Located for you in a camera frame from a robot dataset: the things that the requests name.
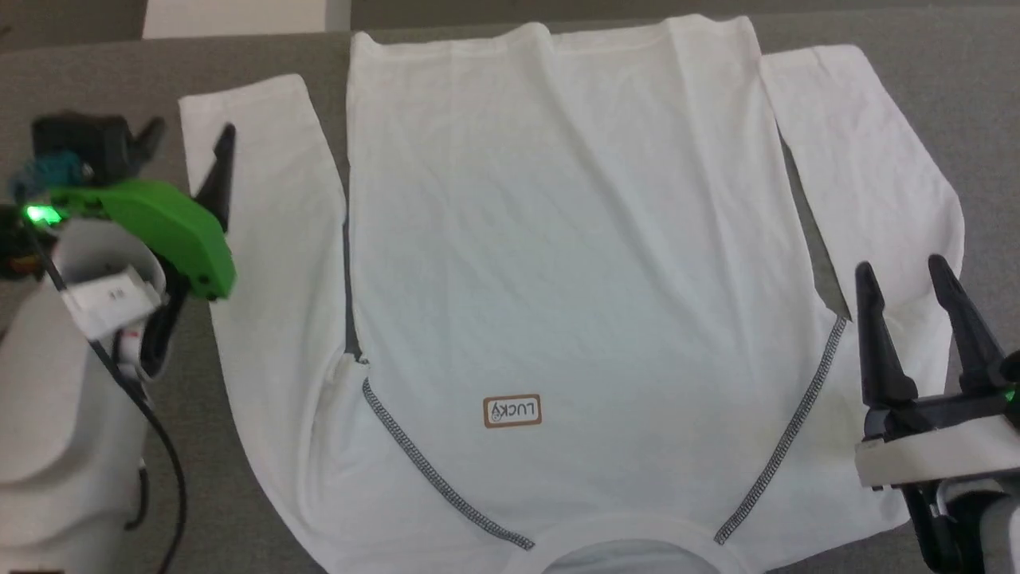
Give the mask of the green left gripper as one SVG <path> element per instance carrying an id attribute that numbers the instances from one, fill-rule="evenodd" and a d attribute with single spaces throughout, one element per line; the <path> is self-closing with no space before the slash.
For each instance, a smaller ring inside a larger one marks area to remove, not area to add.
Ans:
<path id="1" fill-rule="evenodd" d="M 132 163 L 149 163 L 167 122 L 153 117 L 130 141 Z M 157 179 L 123 179 L 94 186 L 55 187 L 21 206 L 0 206 L 0 281 L 39 276 L 41 259 L 30 240 L 50 250 L 54 231 L 73 218 L 113 222 L 138 239 L 180 277 L 194 297 L 226 299 L 237 280 L 227 246 L 236 127 L 226 123 L 214 145 L 214 163 L 192 197 Z"/>

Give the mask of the grey fabric sofa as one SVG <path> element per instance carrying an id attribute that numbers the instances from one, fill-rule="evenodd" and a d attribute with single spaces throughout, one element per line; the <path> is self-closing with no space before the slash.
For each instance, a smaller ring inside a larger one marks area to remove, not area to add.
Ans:
<path id="1" fill-rule="evenodd" d="M 859 46 L 959 192 L 962 281 L 999 341 L 1020 348 L 1020 5 L 754 14 L 763 50 Z M 342 175 L 347 33 L 201 37 L 52 47 L 0 55 L 0 171 L 28 154 L 37 114 L 124 114 L 169 131 L 149 172 L 186 185 L 178 98 L 299 73 Z M 156 386 L 189 493 L 174 574 L 322 574 L 257 484 L 227 411 L 209 309 L 182 314 Z"/>

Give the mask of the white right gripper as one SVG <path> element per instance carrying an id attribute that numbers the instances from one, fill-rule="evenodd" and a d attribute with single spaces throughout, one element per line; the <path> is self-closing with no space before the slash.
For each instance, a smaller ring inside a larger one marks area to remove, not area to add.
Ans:
<path id="1" fill-rule="evenodd" d="M 918 399 L 885 323 L 877 275 L 870 262 L 860 262 L 855 269 L 857 349 L 862 400 L 870 410 L 864 438 L 853 455 L 857 479 L 869 488 L 1020 480 L 1020 397 L 1008 392 L 1001 345 L 947 259 L 929 255 L 928 271 L 953 329 L 961 364 L 959 389 L 994 393 Z"/>

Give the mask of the white rectangular box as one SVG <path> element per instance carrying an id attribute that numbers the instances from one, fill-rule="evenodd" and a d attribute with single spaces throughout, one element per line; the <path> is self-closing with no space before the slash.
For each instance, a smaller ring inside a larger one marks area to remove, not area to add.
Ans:
<path id="1" fill-rule="evenodd" d="M 321 33 L 328 0 L 148 0 L 142 37 Z"/>

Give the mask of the white long sleeve shirt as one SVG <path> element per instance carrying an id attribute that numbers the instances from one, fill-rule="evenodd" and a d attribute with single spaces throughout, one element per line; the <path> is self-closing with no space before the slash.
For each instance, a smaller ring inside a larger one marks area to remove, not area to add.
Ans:
<path id="1" fill-rule="evenodd" d="M 329 574 L 755 574 L 903 525 L 857 480 L 857 330 L 815 286 L 790 151 L 849 309 L 869 261 L 944 390 L 928 257 L 954 189 L 852 45 L 747 18 L 354 37 L 347 191 L 302 77 L 182 98 L 198 184 L 236 128 L 212 306 L 260 486 Z"/>

